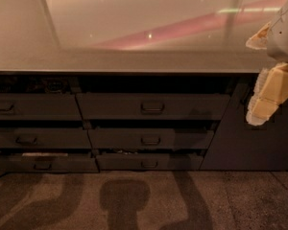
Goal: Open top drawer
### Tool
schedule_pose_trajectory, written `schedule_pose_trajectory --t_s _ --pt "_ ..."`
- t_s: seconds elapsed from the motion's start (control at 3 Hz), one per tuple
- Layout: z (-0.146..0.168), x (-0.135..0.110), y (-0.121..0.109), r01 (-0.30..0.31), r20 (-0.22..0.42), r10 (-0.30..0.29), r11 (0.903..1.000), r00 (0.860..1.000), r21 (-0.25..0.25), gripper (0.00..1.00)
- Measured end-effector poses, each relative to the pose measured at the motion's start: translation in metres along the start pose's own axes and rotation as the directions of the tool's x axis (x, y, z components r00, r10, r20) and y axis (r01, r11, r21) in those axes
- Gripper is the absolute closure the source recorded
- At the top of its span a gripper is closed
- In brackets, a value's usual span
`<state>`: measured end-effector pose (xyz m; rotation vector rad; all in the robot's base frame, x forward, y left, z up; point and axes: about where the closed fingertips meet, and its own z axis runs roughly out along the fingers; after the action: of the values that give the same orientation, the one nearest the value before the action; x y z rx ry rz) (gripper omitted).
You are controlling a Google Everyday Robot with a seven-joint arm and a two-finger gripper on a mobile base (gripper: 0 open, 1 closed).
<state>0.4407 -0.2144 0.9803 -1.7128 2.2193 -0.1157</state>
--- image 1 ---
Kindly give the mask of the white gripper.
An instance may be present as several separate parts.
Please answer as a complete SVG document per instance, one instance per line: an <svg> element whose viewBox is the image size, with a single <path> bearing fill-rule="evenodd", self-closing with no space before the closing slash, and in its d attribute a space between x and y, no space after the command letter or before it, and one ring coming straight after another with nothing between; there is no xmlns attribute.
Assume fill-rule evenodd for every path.
<svg viewBox="0 0 288 230"><path fill-rule="evenodd" d="M269 57L288 62L288 0L271 23L265 24L251 36L246 46L266 50ZM278 63L274 68L264 68L258 75L246 114L252 126L266 123L288 100L288 63Z"/></svg>

